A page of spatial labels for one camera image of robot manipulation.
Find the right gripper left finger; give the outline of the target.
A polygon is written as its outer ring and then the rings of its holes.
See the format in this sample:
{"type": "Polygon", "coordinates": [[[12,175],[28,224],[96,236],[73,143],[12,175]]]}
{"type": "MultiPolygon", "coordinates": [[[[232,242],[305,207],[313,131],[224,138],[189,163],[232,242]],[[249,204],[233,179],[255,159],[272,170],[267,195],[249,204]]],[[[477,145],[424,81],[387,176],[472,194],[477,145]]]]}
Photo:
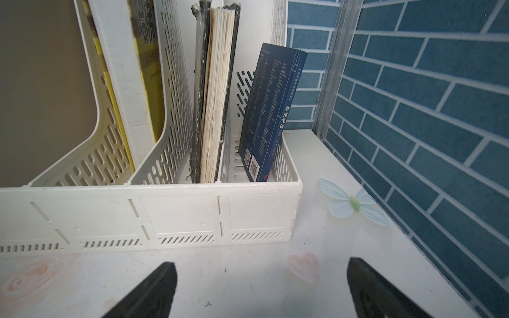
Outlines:
{"type": "Polygon", "coordinates": [[[103,317],[169,317],[178,275],[173,262],[163,262],[103,317]]]}

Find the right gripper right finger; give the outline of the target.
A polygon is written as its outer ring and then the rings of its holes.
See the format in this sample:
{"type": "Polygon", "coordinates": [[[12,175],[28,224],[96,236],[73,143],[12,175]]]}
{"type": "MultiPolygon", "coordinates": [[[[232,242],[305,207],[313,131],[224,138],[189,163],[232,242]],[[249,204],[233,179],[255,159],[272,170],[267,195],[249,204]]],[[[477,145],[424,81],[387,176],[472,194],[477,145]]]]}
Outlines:
{"type": "Polygon", "coordinates": [[[358,317],[432,317],[362,258],[349,259],[347,281],[358,317]]]}

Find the white file organizer rack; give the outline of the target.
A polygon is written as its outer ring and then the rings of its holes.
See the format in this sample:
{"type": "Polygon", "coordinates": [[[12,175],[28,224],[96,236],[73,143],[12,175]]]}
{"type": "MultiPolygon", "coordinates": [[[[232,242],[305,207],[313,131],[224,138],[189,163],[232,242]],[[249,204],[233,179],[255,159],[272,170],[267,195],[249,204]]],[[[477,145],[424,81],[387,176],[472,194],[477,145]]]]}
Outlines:
{"type": "Polygon", "coordinates": [[[231,131],[225,135],[218,180],[190,180],[192,102],[175,2],[155,4],[166,123],[138,168],[128,158],[90,12],[83,1],[74,5],[97,125],[87,140],[28,185],[1,190],[1,256],[289,241],[303,185],[285,140],[267,182],[247,179],[238,166],[240,136],[231,131]]]}

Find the blue book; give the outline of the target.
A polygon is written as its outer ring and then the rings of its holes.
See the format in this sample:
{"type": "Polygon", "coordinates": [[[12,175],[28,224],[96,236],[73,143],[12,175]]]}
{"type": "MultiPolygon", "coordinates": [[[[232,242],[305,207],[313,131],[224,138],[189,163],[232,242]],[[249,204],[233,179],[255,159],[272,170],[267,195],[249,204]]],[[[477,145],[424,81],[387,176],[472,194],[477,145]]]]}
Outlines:
{"type": "Polygon", "coordinates": [[[308,53],[264,43],[241,131],[239,154],[250,182],[266,182],[308,53]]]}

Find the yellow book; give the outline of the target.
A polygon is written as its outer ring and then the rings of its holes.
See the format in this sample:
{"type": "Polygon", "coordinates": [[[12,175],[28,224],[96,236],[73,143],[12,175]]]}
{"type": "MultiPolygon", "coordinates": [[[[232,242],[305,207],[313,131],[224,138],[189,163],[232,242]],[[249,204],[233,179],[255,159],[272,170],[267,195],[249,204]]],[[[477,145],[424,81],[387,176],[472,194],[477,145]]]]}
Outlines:
{"type": "Polygon", "coordinates": [[[163,133],[165,107],[153,1],[89,1],[133,167],[163,133]]]}

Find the black book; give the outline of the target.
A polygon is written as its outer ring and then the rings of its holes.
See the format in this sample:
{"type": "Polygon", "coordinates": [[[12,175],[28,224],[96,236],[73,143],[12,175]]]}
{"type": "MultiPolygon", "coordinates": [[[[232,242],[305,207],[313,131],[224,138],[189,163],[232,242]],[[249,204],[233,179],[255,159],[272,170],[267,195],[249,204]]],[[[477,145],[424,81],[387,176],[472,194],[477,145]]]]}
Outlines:
{"type": "Polygon", "coordinates": [[[213,8],[211,1],[199,1],[192,6],[197,22],[190,154],[195,184],[220,180],[240,12],[237,3],[213,8]]]}

